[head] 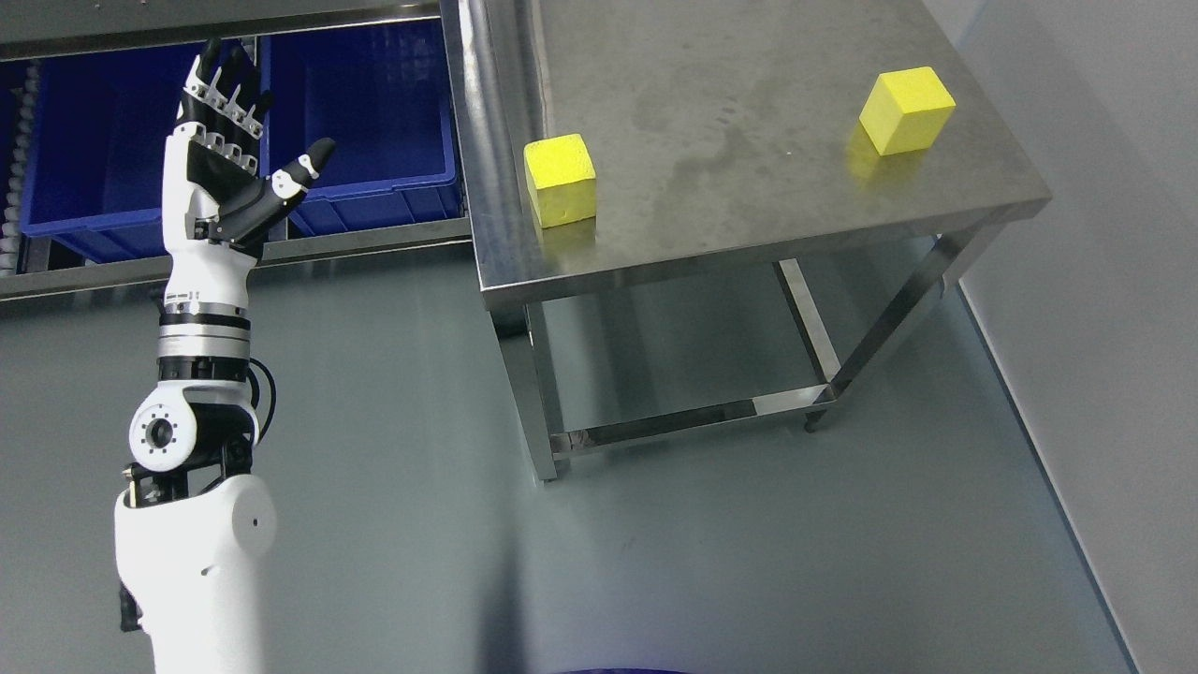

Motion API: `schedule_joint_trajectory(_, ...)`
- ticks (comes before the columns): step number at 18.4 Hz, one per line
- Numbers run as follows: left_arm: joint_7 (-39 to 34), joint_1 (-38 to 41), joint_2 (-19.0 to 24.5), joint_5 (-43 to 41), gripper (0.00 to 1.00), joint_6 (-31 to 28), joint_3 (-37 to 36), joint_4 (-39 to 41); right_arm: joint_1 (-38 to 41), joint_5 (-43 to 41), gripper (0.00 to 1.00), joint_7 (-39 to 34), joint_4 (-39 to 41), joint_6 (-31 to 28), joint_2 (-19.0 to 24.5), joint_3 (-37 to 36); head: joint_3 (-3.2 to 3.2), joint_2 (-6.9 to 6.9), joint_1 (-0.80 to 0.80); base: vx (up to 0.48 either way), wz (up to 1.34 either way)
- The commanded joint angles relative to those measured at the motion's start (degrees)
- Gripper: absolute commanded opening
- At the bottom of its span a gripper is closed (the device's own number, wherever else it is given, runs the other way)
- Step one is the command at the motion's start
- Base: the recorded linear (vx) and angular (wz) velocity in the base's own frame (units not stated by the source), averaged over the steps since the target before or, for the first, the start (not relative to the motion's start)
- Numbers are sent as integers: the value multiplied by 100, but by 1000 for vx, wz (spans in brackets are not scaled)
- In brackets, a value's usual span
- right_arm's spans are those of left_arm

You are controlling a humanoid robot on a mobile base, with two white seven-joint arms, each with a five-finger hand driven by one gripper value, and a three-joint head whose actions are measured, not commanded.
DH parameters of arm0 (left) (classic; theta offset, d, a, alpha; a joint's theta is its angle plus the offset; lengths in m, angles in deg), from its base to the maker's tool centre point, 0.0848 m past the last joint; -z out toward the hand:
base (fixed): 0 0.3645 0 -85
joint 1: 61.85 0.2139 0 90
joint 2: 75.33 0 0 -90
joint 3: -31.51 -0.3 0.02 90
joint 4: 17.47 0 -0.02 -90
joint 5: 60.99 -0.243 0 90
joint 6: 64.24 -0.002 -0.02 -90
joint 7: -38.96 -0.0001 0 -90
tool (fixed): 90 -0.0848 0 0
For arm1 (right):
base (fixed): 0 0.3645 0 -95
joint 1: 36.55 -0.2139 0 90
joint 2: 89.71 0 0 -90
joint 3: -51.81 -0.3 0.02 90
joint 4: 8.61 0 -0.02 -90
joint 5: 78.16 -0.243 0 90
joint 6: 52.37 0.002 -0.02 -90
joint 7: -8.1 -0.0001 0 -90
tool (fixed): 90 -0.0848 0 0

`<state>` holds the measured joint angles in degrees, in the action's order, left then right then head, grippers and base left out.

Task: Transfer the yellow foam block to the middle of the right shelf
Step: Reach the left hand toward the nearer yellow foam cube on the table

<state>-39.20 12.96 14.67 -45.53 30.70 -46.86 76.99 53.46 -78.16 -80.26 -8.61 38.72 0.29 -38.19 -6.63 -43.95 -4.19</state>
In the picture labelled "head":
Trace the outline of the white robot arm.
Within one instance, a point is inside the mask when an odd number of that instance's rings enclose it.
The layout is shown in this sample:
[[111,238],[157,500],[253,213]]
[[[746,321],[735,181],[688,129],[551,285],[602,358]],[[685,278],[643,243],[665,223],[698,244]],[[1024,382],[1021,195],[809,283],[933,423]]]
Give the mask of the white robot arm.
[[258,382],[243,303],[171,296],[157,383],[127,430],[133,460],[114,508],[119,625],[157,673],[265,673],[266,555],[277,516],[253,474]]

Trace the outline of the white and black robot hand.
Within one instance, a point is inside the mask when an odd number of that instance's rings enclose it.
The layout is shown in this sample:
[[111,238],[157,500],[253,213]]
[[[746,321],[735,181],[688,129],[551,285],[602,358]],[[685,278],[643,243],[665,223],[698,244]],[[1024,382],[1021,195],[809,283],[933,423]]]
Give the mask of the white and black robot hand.
[[265,242],[270,227],[303,204],[335,151],[321,138],[273,172],[261,169],[266,119],[273,97],[242,42],[211,38],[184,73],[176,119],[164,140],[161,215],[164,247],[174,271],[164,304],[217,304],[205,287],[184,293],[187,239],[220,238],[238,251]]

